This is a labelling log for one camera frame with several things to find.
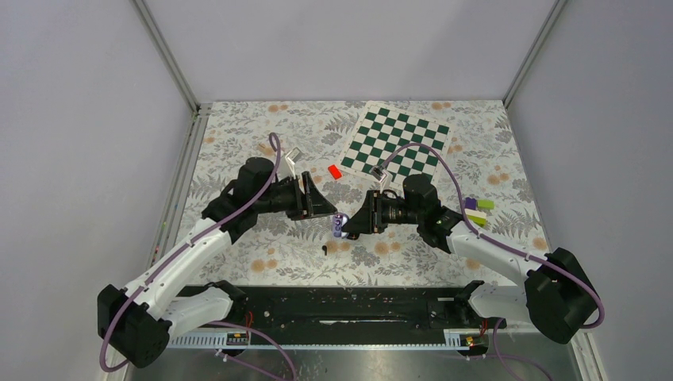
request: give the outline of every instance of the small black object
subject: small black object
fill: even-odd
[[[402,188],[404,198],[384,197],[378,190],[368,190],[362,207],[341,231],[356,237],[383,233],[388,224],[414,224],[426,244],[449,252],[446,236],[463,215],[441,205],[437,189],[426,175],[407,176]]]
[[[595,291],[571,252],[557,248],[545,256]],[[560,344],[567,344],[598,308],[585,290],[546,266],[529,271],[524,285],[530,321],[542,334]]]
[[[108,285],[98,294],[98,335],[104,338],[110,322],[126,302],[124,291]],[[147,304],[132,302],[124,312],[110,338],[110,345],[129,359],[136,368],[144,368],[156,360],[168,345],[170,321],[155,320],[147,312]]]
[[[227,184],[220,195],[201,213],[202,218],[220,221],[238,210],[264,186],[273,171],[273,163],[263,157],[248,159],[238,171],[238,178]],[[272,183],[250,208],[224,224],[220,230],[229,232],[232,243],[257,223],[257,215],[285,212],[292,221],[329,216],[337,208],[320,194],[308,171],[302,173],[304,191],[298,178],[287,177]]]

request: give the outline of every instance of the floral tablecloth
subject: floral tablecloth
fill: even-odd
[[[526,246],[547,248],[502,102],[385,103],[455,126],[451,144],[442,153],[455,168],[465,196],[495,202],[495,209],[487,211],[486,229]],[[327,167],[337,163],[364,104],[214,103],[179,237],[187,234],[208,201],[237,176],[248,157],[275,157],[267,139],[272,131],[280,136],[285,149],[296,146],[304,152],[295,166],[297,171],[310,171],[320,192],[339,211],[353,215],[374,183],[345,173],[334,180]],[[440,168],[433,183],[443,203],[457,210],[456,191]],[[327,256],[323,245],[327,245]],[[391,225],[384,234],[346,241],[331,237],[328,218],[295,222],[285,214],[261,215],[253,229],[227,252],[218,254],[191,282],[221,279],[239,285],[279,286],[440,287],[463,286],[474,279],[510,284],[475,260],[430,248],[410,225]]]

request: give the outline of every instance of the purple block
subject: purple block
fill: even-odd
[[[465,209],[477,210],[477,199],[476,198],[465,198]]]

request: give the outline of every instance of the small purple object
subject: small purple object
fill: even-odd
[[[341,231],[341,226],[348,222],[348,215],[337,213],[332,216],[332,235],[336,238],[345,238],[348,233]]]
[[[477,210],[477,199],[476,198],[465,198],[465,209]]]

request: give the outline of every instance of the black mount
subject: black mount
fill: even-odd
[[[238,178],[227,184],[225,189],[211,201],[201,213],[202,218],[220,221],[238,210],[267,182],[274,164],[263,157],[251,157],[238,171]],[[285,212],[292,221],[325,217],[337,212],[327,199],[320,194],[308,171],[302,173],[304,191],[297,178],[285,178],[272,183],[262,197],[252,207],[238,217],[224,224],[220,230],[229,232],[232,243],[257,223],[257,215]]]
[[[402,189],[404,198],[368,190],[360,210],[341,230],[354,235],[377,234],[383,233],[388,224],[414,224],[426,244],[450,253],[446,237],[463,215],[441,205],[437,189],[426,175],[407,176]]]

